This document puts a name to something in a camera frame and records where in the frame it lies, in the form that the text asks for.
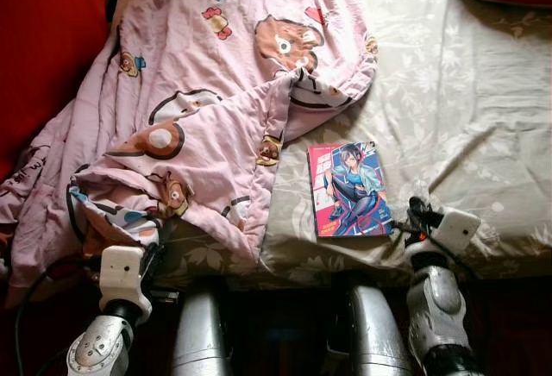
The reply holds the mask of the large red pillow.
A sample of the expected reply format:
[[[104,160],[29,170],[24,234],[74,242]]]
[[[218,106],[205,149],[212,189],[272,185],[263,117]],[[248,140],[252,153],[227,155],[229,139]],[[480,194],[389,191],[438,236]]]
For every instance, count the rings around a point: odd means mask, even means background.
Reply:
[[[78,91],[107,40],[108,0],[0,0],[0,180]]]

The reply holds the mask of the silver right robot leg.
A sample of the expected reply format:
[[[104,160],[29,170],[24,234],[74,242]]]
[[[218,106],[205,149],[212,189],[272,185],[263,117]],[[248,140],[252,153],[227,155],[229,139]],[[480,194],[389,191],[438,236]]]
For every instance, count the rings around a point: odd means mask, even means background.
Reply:
[[[380,288],[362,278],[348,279],[352,376],[415,376],[414,361]]]

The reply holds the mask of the beige floral bed sheet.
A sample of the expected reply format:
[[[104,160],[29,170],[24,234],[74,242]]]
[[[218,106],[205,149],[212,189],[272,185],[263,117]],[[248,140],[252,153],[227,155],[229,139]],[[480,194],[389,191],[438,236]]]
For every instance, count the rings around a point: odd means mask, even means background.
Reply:
[[[551,270],[552,15],[478,0],[362,0],[379,43],[369,96],[288,142],[255,266],[188,225],[166,246],[159,285],[228,276],[244,288],[326,285],[364,269],[405,285],[397,237],[327,241],[315,235],[307,178],[312,144],[373,142],[393,215],[411,196],[475,214],[462,261],[489,280]]]

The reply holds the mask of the anime cover comic book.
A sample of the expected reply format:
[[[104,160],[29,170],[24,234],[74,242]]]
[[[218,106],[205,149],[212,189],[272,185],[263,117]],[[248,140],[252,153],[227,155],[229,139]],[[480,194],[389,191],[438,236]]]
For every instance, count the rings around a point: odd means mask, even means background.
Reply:
[[[319,238],[391,234],[392,213],[372,142],[311,145],[308,162]]]

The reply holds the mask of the pink cartoon print blanket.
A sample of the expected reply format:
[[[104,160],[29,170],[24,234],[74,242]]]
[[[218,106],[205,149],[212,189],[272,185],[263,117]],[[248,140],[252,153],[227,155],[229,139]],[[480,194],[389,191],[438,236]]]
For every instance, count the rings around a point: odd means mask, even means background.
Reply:
[[[78,89],[0,184],[11,308],[51,263],[189,223],[260,258],[281,147],[369,91],[360,0],[128,0]]]

